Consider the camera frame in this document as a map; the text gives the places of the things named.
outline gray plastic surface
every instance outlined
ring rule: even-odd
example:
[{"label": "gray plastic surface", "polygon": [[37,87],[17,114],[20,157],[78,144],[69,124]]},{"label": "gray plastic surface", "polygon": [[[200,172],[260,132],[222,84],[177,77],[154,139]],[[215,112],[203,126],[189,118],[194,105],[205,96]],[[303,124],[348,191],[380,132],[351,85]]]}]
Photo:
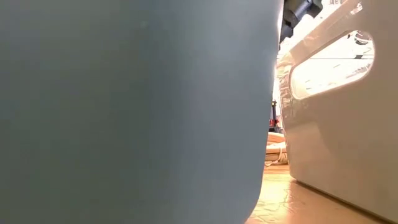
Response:
[{"label": "gray plastic surface", "polygon": [[0,222],[242,224],[282,0],[0,2]]}]

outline wooden floor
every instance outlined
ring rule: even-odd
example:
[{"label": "wooden floor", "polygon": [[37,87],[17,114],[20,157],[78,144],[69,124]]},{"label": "wooden floor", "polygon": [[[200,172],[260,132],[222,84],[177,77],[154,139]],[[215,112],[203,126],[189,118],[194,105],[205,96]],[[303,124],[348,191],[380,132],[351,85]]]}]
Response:
[{"label": "wooden floor", "polygon": [[296,182],[288,166],[264,171],[257,206],[246,224],[374,224],[384,223]]}]

